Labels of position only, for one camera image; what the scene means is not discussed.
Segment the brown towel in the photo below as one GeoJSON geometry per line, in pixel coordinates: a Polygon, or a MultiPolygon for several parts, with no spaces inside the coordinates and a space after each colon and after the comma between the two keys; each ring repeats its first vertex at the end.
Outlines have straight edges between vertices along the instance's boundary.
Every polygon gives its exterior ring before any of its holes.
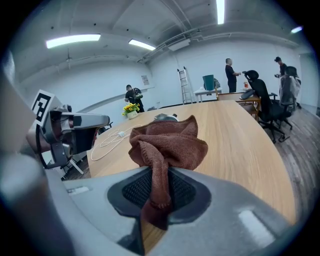
{"type": "Polygon", "coordinates": [[[194,170],[208,152],[207,143],[197,135],[198,124],[193,115],[180,122],[151,122],[131,132],[131,159],[139,166],[152,168],[151,193],[141,218],[160,229],[167,229],[167,216],[172,210],[168,167],[194,170]]]}

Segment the aluminum ladder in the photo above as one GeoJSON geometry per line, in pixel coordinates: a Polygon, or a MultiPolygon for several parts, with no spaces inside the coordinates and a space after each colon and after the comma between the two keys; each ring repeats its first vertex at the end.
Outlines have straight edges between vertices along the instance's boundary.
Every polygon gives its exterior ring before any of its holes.
{"type": "Polygon", "coordinates": [[[181,86],[182,104],[184,105],[185,103],[188,103],[188,101],[190,101],[192,104],[193,100],[192,100],[190,83],[188,81],[187,69],[184,66],[183,70],[180,71],[179,69],[177,69],[177,72],[178,72],[180,86],[181,86]]]}

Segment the fluorescent light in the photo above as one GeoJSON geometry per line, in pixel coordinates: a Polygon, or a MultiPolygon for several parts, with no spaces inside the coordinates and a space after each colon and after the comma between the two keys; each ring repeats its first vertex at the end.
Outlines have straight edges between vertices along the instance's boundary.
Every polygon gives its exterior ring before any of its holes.
{"type": "Polygon", "coordinates": [[[218,15],[218,25],[225,22],[225,0],[216,0],[216,10],[218,15]]]}
{"type": "Polygon", "coordinates": [[[50,49],[52,47],[75,43],[75,42],[98,41],[99,38],[100,38],[100,34],[77,34],[77,35],[70,35],[70,36],[48,40],[45,43],[46,43],[46,47],[50,49]]]}
{"type": "Polygon", "coordinates": [[[146,48],[146,49],[151,50],[151,51],[153,51],[154,49],[156,49],[156,47],[153,47],[153,46],[151,46],[151,45],[149,45],[149,44],[146,44],[146,43],[144,43],[144,42],[139,42],[139,41],[136,41],[136,40],[133,40],[133,39],[131,39],[131,40],[129,41],[129,44],[130,44],[130,45],[134,45],[134,46],[140,46],[140,47],[142,47],[142,48],[146,48]]]}
{"type": "Polygon", "coordinates": [[[299,31],[301,31],[302,28],[303,28],[302,26],[297,26],[296,28],[294,28],[294,29],[291,30],[291,33],[297,33],[297,32],[299,32],[299,31]]]}

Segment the office chair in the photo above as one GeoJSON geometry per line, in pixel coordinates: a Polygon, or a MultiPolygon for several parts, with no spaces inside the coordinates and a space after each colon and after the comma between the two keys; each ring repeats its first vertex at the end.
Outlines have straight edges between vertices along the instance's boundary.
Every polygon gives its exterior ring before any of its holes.
{"type": "Polygon", "coordinates": [[[262,121],[258,121],[259,124],[263,125],[263,129],[270,129],[273,136],[273,143],[276,143],[275,131],[282,134],[278,141],[284,142],[289,137],[286,137],[286,134],[281,128],[274,125],[274,122],[277,120],[284,121],[291,116],[291,113],[287,111],[291,103],[284,104],[284,107],[281,107],[278,103],[271,101],[270,95],[273,96],[274,94],[268,93],[265,82],[258,78],[259,74],[255,70],[245,72],[244,76],[247,78],[256,95],[261,98],[261,110],[259,110],[258,116],[262,121]]]}

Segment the pants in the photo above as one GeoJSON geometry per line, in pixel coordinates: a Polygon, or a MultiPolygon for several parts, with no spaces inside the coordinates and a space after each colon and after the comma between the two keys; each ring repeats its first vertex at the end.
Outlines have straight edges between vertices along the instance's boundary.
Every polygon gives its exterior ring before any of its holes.
{"type": "Polygon", "coordinates": [[[237,82],[228,81],[229,93],[235,93],[237,91],[237,82]]]}

